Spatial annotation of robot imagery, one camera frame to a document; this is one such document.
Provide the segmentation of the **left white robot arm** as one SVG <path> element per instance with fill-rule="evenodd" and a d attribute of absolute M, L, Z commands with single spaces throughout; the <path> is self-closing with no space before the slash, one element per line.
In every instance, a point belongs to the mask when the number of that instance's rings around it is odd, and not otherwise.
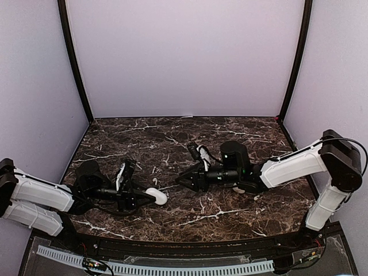
<path fill-rule="evenodd" d="M 115 181 L 101 173 L 95 160 L 83 162 L 76 170 L 73 185 L 47 182 L 16 168 L 13 160 L 1 160 L 1 217 L 39 229 L 69 251 L 81 246 L 81 237 L 67 227 L 62 213 L 82 215 L 98 208 L 93 200 L 117 204 L 114 216 L 129 216 L 139 207 L 155 203 L 164 205 L 167 197 L 156 188 L 134 183 L 135 161 L 126 160 Z"/>

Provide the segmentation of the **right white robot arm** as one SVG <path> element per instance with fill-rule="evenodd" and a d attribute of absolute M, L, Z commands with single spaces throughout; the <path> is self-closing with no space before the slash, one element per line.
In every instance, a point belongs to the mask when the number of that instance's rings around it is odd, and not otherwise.
<path fill-rule="evenodd" d="M 316 203 L 308 210 L 304 228 L 294 235 L 293 244 L 300 250 L 309 247 L 327 220 L 347 202 L 363 182 L 367 165 L 361 163 L 365 147 L 328 129 L 320 139 L 297 151 L 253 164 L 245 145 L 226 141 L 220 145 L 221 160 L 210 164 L 213 155 L 203 145 L 187 145 L 196 161 L 175 179 L 194 192 L 208 191 L 211 185 L 229 185 L 246 193 L 259 194 L 281 184 L 316 173 L 329 178 Z"/>

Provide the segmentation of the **beige square charging case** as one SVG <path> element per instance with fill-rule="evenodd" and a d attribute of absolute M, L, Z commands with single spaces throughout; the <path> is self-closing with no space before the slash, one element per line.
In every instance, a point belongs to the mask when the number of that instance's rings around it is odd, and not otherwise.
<path fill-rule="evenodd" d="M 244 194 L 244 193 L 245 193 L 245 191 L 244 191 L 244 190 L 242 190 L 242 189 L 240 189 L 240 188 L 238 188 L 238 187 L 234 187 L 234 188 L 233 188 L 233 191 L 235 191 L 235 192 L 237 192 L 237 193 L 239 193 L 239 194 Z"/>

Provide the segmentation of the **white oval charging case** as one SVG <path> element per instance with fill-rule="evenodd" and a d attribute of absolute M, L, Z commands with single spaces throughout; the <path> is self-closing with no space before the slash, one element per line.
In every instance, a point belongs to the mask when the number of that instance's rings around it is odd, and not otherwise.
<path fill-rule="evenodd" d="M 150 187 L 145 191 L 147 194 L 155 197 L 155 203 L 157 205 L 164 205 L 167 203 L 167 196 L 160 190 Z"/>

